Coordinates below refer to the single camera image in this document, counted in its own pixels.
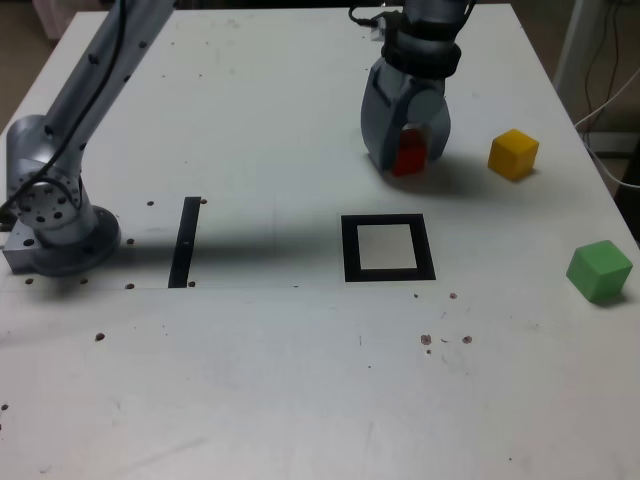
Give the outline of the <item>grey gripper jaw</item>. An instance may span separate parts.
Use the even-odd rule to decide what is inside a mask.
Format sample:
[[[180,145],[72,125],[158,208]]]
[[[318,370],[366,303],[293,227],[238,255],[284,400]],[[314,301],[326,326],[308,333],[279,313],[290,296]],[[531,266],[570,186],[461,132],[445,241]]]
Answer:
[[[412,77],[379,58],[369,71],[361,106],[361,133],[376,168],[390,172],[396,162],[408,108],[418,92]]]
[[[451,119],[444,95],[433,89],[417,93],[407,108],[406,124],[416,130],[427,147],[427,160],[443,154],[451,131]]]

